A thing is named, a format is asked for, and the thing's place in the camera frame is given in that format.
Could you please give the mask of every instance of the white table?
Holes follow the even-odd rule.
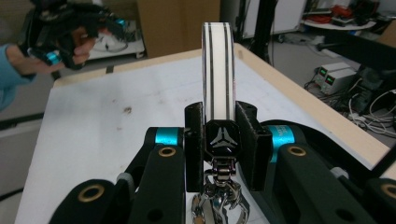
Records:
[[[374,21],[369,21],[364,25],[356,25],[356,24],[347,24],[346,26],[337,26],[333,25],[331,23],[318,23],[315,21],[310,21],[310,20],[303,20],[301,22],[303,25],[307,26],[312,26],[320,29],[326,29],[326,30],[342,30],[342,31],[358,31],[358,30],[364,30],[364,29],[369,29],[373,26],[375,26]]]
[[[259,121],[286,119],[318,129],[369,168],[387,152],[248,50],[235,45],[235,58],[236,100],[257,106]],[[183,127],[184,107],[203,100],[200,50],[116,66],[114,72],[105,76],[103,69],[55,83],[16,223],[47,223],[67,193],[88,179],[115,182],[148,127]],[[126,107],[132,113],[125,113]],[[387,175],[395,178],[395,170]],[[249,223],[265,222],[243,192],[250,201]],[[187,199],[190,221],[191,194]]]

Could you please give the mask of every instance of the human hand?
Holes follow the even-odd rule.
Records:
[[[75,42],[73,61],[75,64],[85,63],[90,57],[90,51],[95,45],[94,37],[87,37],[87,32],[83,27],[79,27],[72,32]],[[35,73],[50,74],[64,68],[64,63],[60,62],[55,65],[47,65],[37,58],[26,58],[17,46],[7,48],[7,57],[11,65],[22,75],[31,75]]]

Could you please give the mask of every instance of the black and white strap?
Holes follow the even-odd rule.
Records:
[[[203,25],[205,123],[235,120],[233,33],[229,23]]]

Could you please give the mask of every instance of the cable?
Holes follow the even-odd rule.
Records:
[[[394,106],[394,107],[393,107],[390,111],[388,111],[387,113],[376,116],[376,115],[373,114],[373,105],[375,104],[376,101],[378,101],[378,100],[379,100],[381,97],[383,97],[384,95],[386,95],[386,94],[388,94],[388,93],[390,93],[390,92],[394,94],[395,91],[396,91],[396,90],[386,91],[386,92],[382,93],[380,96],[376,97],[375,100],[373,100],[373,102],[370,104],[370,107],[369,107],[369,113],[370,113],[370,115],[373,116],[374,118],[379,118],[379,117],[383,117],[383,116],[386,116],[386,115],[390,114],[390,113],[396,108],[396,106]]]
[[[360,77],[360,78],[355,82],[355,84],[349,89],[348,92],[350,92],[350,91],[352,91],[353,89],[355,89],[355,87],[357,87],[358,84],[359,84],[359,82],[361,82],[362,80],[363,80],[363,78]]]
[[[316,55],[318,55],[319,57],[330,57],[328,54],[325,54],[321,51],[317,51],[317,48],[313,45],[309,45],[308,43],[306,44],[306,46]]]
[[[383,134],[383,135],[390,134],[390,135],[394,135],[394,136],[390,136],[390,137],[396,137],[396,133],[388,131],[387,127],[385,127],[384,123],[382,123],[382,122],[378,122],[381,126],[377,127],[377,126],[371,125],[371,122],[370,123],[365,122],[364,119],[361,119],[362,117],[359,117],[359,119],[355,118],[354,114],[356,114],[356,113],[353,113],[353,110],[352,110],[352,100],[358,95],[359,95],[358,93],[354,94],[349,99],[349,102],[348,102],[349,114],[353,120],[353,123],[358,126],[363,125],[364,127],[366,127],[368,130],[372,131],[373,133],[379,133],[379,134]]]
[[[247,49],[248,49],[248,50],[251,49],[251,47],[253,46],[254,42],[255,42],[254,38],[251,38],[251,39],[250,39],[250,43],[249,43],[249,45],[247,46]]]
[[[21,192],[23,192],[23,188],[15,189],[15,190],[12,190],[9,193],[3,194],[2,196],[0,196],[0,202],[4,201],[7,198],[10,198],[10,197],[14,196],[15,194],[19,194]]]
[[[246,6],[246,10],[245,10],[245,15],[243,15],[243,19],[240,21],[240,30],[242,31],[242,33],[244,32],[244,29],[245,29],[245,20],[247,19],[247,15],[248,15],[248,9],[249,9],[249,7],[250,7],[250,2],[251,2],[251,0],[248,0],[248,2],[247,2],[247,6]]]
[[[315,82],[314,79],[315,79],[315,76],[318,75],[318,70],[319,70],[319,67],[317,67],[317,68],[314,69],[314,75],[312,76],[311,80],[309,80],[308,82],[306,82],[306,83],[304,84],[304,89],[307,90],[308,86],[309,86],[310,84],[312,84],[312,83]]]
[[[274,12],[274,17],[273,17],[273,26],[272,26],[272,32],[271,32],[271,43],[272,43],[272,49],[271,49],[271,54],[272,54],[272,66],[275,67],[275,44],[274,44],[274,33],[275,33],[275,17],[276,17],[276,12]]]
[[[319,99],[332,98],[332,97],[334,97],[334,96],[341,96],[341,95],[343,95],[343,94],[344,94],[343,91],[337,91],[337,92],[335,92],[335,93],[333,93],[333,94],[330,94],[330,95],[324,95],[324,96],[320,97]]]
[[[366,119],[370,120],[373,123],[390,123],[393,122],[394,117],[387,117],[387,118],[381,118],[381,119],[377,119],[377,118],[373,118],[369,115],[363,115],[363,117],[365,117]]]

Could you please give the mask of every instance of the motion capture controller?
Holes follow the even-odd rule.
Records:
[[[25,56],[33,56],[47,65],[63,62],[78,70],[84,64],[73,61],[76,47],[72,32],[79,27],[85,37],[97,37],[99,29],[107,29],[117,39],[124,39],[125,21],[108,8],[93,4],[70,4],[64,0],[32,1],[35,8],[25,17],[18,46]]]

